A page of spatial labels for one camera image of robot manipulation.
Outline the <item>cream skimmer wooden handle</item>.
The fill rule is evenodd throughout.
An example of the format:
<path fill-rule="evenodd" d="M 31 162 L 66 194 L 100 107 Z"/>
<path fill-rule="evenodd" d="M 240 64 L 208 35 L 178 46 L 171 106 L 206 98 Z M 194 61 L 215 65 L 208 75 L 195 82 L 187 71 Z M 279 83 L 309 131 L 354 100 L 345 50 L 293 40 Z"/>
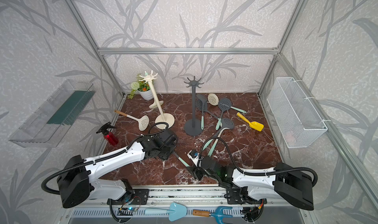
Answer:
<path fill-rule="evenodd" d="M 140 131 L 144 131 L 148 127 L 149 122 L 150 122 L 149 117 L 147 115 L 144 115 L 141 118 L 136 118 L 134 116 L 131 116 L 129 114 L 126 114 L 126 113 L 118 111 L 118 110 L 114 110 L 114 112 L 119 114 L 119 115 L 122 115 L 122 116 L 125 116 L 125 117 L 128 117 L 130 119 L 137 121 L 138 122 L 138 129 Z"/>

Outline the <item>small grey skimmer mint handle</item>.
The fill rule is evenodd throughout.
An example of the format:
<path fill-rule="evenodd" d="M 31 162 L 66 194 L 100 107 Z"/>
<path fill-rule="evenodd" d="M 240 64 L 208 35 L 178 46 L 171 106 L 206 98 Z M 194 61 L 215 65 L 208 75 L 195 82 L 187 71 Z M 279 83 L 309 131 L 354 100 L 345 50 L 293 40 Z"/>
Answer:
<path fill-rule="evenodd" d="M 186 163 L 176 152 L 172 153 L 186 168 L 190 168 L 191 166 Z"/>

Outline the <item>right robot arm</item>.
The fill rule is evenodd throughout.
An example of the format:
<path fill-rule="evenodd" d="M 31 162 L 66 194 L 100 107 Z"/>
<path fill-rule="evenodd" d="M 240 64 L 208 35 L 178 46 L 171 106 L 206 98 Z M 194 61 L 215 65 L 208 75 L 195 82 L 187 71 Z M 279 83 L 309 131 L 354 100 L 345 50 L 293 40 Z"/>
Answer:
<path fill-rule="evenodd" d="M 229 204 L 264 204 L 267 199 L 282 198 L 292 206 L 313 211 L 313 187 L 318 182 L 317 173 L 307 167 L 292 167 L 277 163 L 266 169 L 242 169 L 229 153 L 232 164 L 223 166 L 210 156 L 191 150 L 187 156 L 194 163 L 189 167 L 192 176 L 201 180 L 204 176 L 214 179 L 226 189 Z"/>

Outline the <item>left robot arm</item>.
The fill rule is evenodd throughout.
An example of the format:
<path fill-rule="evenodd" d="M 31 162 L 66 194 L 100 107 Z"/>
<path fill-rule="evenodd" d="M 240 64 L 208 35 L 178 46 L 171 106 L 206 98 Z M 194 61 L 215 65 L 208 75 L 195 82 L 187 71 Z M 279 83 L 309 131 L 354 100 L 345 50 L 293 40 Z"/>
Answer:
<path fill-rule="evenodd" d="M 63 170 L 42 181 L 43 191 L 61 197 L 64 208 L 72 208 L 86 200 L 108 199 L 127 203 L 135 192 L 127 180 L 102 180 L 101 177 L 128 164 L 149 158 L 168 160 L 174 152 L 178 136 L 163 122 L 163 130 L 140 135 L 127 147 L 97 157 L 72 157 Z"/>

